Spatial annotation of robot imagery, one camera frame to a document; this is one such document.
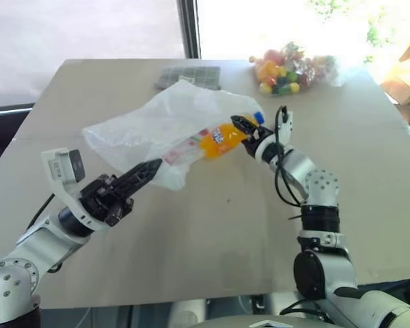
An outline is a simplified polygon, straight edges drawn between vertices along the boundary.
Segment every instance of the bottle cap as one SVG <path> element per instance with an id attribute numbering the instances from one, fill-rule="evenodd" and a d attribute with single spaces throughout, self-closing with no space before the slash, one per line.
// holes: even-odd
<path id="1" fill-rule="evenodd" d="M 264 116 L 261 114 L 260 111 L 257 111 L 257 112 L 254 114 L 254 117 L 255 117 L 255 119 L 257 120 L 257 123 L 259 123 L 259 125 L 261 125 L 261 124 L 264 123 Z"/>

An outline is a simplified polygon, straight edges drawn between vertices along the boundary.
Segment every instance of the plastic bag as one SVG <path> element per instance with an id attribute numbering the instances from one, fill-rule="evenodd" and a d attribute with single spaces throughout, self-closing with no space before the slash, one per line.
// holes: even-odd
<path id="1" fill-rule="evenodd" d="M 341 19 L 311 22 L 309 29 L 301 36 L 294 35 L 293 41 L 279 50 L 269 49 L 259 58 L 251 56 L 259 91 L 283 96 L 297 94 L 313 83 L 334 87 L 345 84 L 363 62 L 367 34 L 364 27 Z"/>
<path id="2" fill-rule="evenodd" d="M 83 135 L 93 150 L 121 172 L 142 161 L 163 158 L 152 183 L 177 191 L 184 186 L 190 165 L 203 157 L 194 136 L 230 121 L 231 115 L 257 111 L 263 113 L 253 98 L 181 80 L 140 109 L 84 128 Z"/>

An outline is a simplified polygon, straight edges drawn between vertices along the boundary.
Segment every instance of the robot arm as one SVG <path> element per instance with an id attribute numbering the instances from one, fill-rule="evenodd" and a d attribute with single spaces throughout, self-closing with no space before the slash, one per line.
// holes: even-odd
<path id="1" fill-rule="evenodd" d="M 97 230 L 108 230 L 132 211 L 131 195 L 151 181 L 161 160 L 140 163 L 117 178 L 106 174 L 79 191 L 85 177 L 78 150 L 42 153 L 52 192 L 67 207 L 35 222 L 14 250 L 0 259 L 0 327 L 39 327 L 41 278 L 84 246 Z"/>
<path id="2" fill-rule="evenodd" d="M 280 110 L 278 138 L 273 131 L 241 116 L 232 117 L 232 121 L 248 135 L 243 142 L 248 154 L 280 173 L 303 199 L 299 202 L 302 230 L 297 238 L 301 253 L 294 262 L 298 291 L 342 327 L 410 328 L 410 305 L 384 292 L 358 290 L 346 239 L 340 233 L 338 179 L 317 168 L 302 152 L 284 145 L 290 139 L 292 113 L 285 107 Z"/>

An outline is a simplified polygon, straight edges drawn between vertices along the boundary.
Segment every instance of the white tabletop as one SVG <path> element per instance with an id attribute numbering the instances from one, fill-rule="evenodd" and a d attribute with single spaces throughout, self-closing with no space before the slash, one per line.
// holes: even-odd
<path id="1" fill-rule="evenodd" d="M 88 183 L 117 173 L 85 144 L 81 129 L 142 106 L 165 65 L 221 66 L 222 89 L 255 97 L 271 124 L 294 112 L 291 144 L 340 178 L 342 231 L 360 284 L 410 278 L 410 133 L 365 70 L 344 87 L 297 96 L 256 91 L 246 61 L 102 59 L 67 61 L 0 159 L 0 257 L 49 194 L 40 152 L 81 151 Z M 132 214 L 47 275 L 43 308 L 138 304 L 295 288 L 294 209 L 273 174 L 242 147 L 198 161 L 179 192 L 146 186 Z M 53 202 L 50 209 L 61 208 Z"/>

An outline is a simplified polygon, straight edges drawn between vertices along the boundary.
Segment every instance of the candy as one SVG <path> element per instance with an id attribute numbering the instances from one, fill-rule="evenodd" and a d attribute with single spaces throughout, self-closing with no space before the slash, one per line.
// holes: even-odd
<path id="1" fill-rule="evenodd" d="M 280 51 L 272 50 L 272 49 L 266 51 L 266 53 L 264 54 L 264 59 L 273 60 L 275 62 L 275 65 L 278 65 L 278 66 L 283 66 L 284 61 L 285 61 L 283 53 L 281 53 Z"/>
<path id="2" fill-rule="evenodd" d="M 290 82 L 297 82 L 298 81 L 298 74 L 296 74 L 296 72 L 288 72 L 287 73 L 287 79 Z"/>
<path id="3" fill-rule="evenodd" d="M 258 70 L 257 77 L 261 82 L 267 82 L 270 77 L 277 77 L 278 69 L 274 61 L 266 61 Z"/>
<path id="4" fill-rule="evenodd" d="M 300 90 L 299 84 L 298 83 L 290 83 L 290 90 L 292 90 L 293 94 L 297 94 Z"/>
<path id="5" fill-rule="evenodd" d="M 272 94 L 278 94 L 278 93 L 279 93 L 279 89 L 280 89 L 280 86 L 274 85 L 274 86 L 272 87 Z"/>
<path id="6" fill-rule="evenodd" d="M 266 83 L 268 85 L 270 85 L 271 87 L 273 87 L 276 84 L 276 79 L 274 79 L 273 77 L 269 77 L 266 81 Z"/>
<path id="7" fill-rule="evenodd" d="M 283 87 L 281 87 L 278 91 L 278 95 L 279 96 L 285 96 L 287 94 L 292 94 L 292 90 L 290 88 L 289 84 L 284 85 Z"/>
<path id="8" fill-rule="evenodd" d="M 308 86 L 308 78 L 306 74 L 298 74 L 298 81 L 297 81 L 300 85 L 302 85 L 303 87 L 307 87 Z"/>
<path id="9" fill-rule="evenodd" d="M 279 77 L 285 77 L 287 75 L 287 69 L 284 66 L 278 66 L 277 70 Z"/>
<path id="10" fill-rule="evenodd" d="M 272 87 L 267 83 L 260 83 L 260 87 L 258 88 L 262 94 L 271 94 Z"/>
<path id="11" fill-rule="evenodd" d="M 277 84 L 279 87 L 282 87 L 283 85 L 285 85 L 285 84 L 287 84 L 287 83 L 288 83 L 287 77 L 278 77 L 277 80 L 276 80 L 276 84 Z"/>

